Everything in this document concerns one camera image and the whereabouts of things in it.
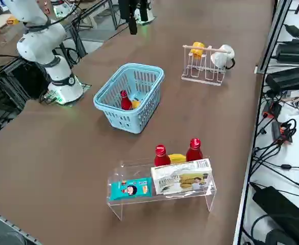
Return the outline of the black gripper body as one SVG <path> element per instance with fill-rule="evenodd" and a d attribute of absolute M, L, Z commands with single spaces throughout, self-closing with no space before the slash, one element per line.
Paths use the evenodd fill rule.
<path fill-rule="evenodd" d="M 120 17 L 122 19 L 133 17 L 138 4 L 138 0 L 118 0 Z"/>

